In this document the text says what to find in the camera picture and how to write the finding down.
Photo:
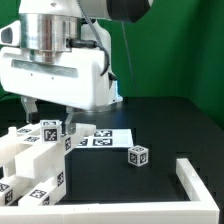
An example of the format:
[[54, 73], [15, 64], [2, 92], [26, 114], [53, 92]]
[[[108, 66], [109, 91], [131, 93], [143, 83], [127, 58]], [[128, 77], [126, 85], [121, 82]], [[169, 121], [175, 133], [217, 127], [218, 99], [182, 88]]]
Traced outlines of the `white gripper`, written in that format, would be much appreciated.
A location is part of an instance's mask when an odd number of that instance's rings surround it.
[[70, 106], [64, 122], [67, 134], [76, 131], [72, 107], [92, 110], [108, 104], [109, 78], [101, 75], [102, 51], [73, 49], [57, 54], [54, 64], [35, 63], [28, 56], [19, 48], [3, 47], [0, 51], [0, 82], [5, 91], [23, 95], [27, 122], [38, 121], [34, 98]]

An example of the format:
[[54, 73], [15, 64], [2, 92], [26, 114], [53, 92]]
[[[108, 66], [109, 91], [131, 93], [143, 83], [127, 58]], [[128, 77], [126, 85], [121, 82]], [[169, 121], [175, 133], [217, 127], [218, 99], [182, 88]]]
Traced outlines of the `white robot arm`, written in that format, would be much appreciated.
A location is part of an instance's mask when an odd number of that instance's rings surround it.
[[0, 84], [21, 96], [37, 123], [37, 100], [64, 105], [64, 131], [76, 132], [75, 111], [122, 100], [111, 69], [111, 39], [100, 19], [136, 22], [154, 0], [21, 0], [19, 19], [0, 29]]

